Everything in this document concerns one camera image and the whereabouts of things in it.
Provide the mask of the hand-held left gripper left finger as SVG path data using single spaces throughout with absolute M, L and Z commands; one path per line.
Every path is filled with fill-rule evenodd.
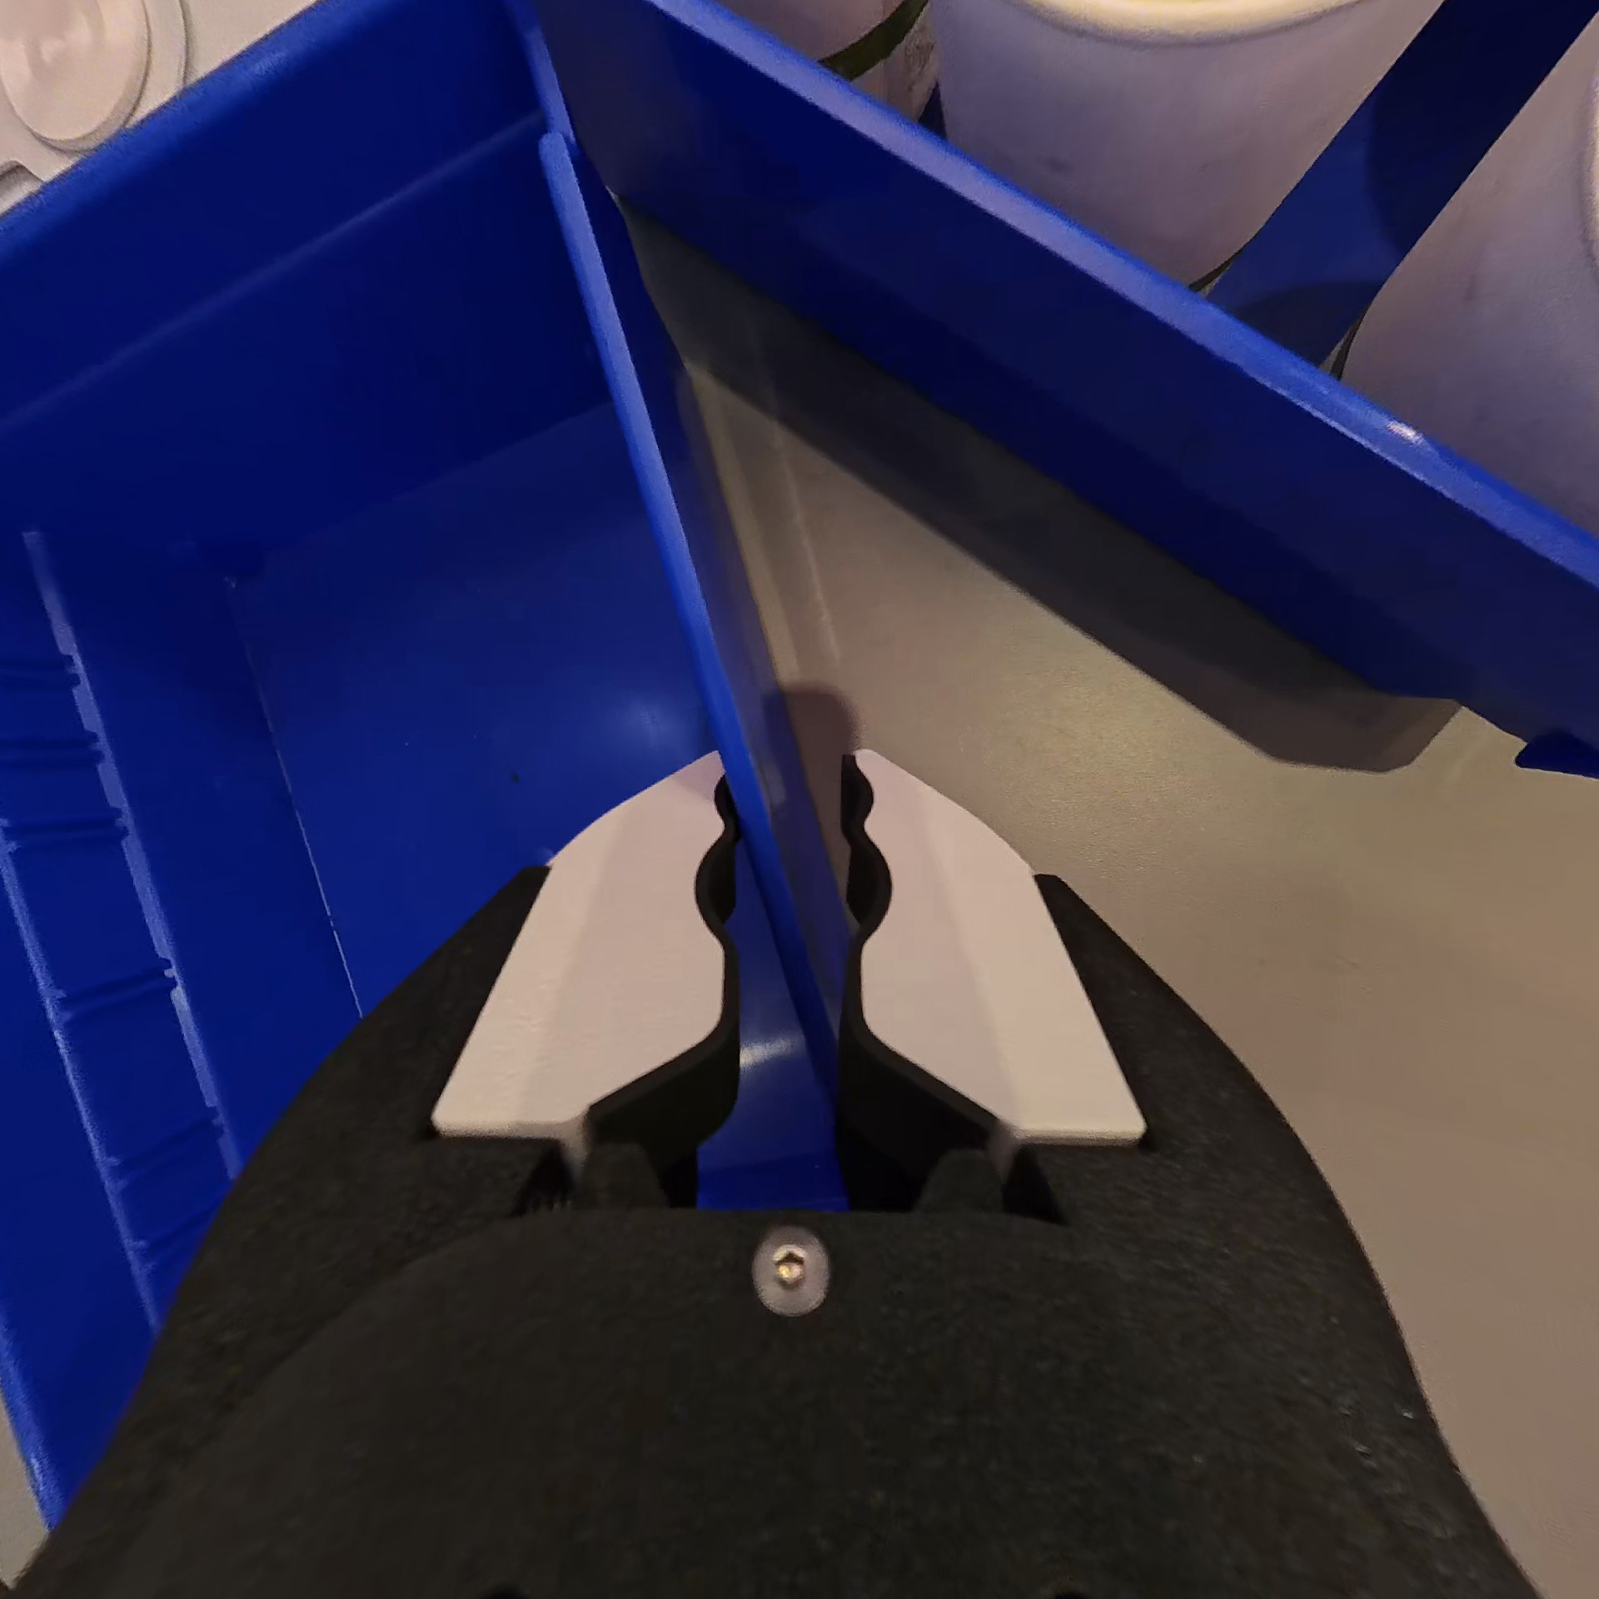
M 735 810 L 722 765 L 685 765 L 550 860 L 430 1125 L 694 1158 L 739 1082 Z

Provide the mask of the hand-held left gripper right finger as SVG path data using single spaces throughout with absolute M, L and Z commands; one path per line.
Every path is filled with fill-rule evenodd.
M 954 1151 L 1133 1149 L 1146 1133 L 1039 876 L 983 820 L 860 747 L 842 759 L 854 929 L 841 1127 L 901 1182 Z

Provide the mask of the blue plastic bin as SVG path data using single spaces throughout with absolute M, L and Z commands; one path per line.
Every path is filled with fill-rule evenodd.
M 533 3 L 603 187 L 1366 683 L 1594 775 L 1594 535 L 716 3 Z
M 50 1530 L 229 1184 L 714 749 L 531 3 L 313 3 L 3 210 L 3 1416 Z

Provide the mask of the white paper cup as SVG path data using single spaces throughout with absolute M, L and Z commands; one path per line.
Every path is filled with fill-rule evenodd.
M 948 140 L 1179 282 L 1265 224 L 1435 2 L 930 2 Z
M 936 77 L 928 2 L 726 2 L 790 50 L 917 120 Z
M 1596 531 L 1596 21 L 1388 276 L 1343 381 Z

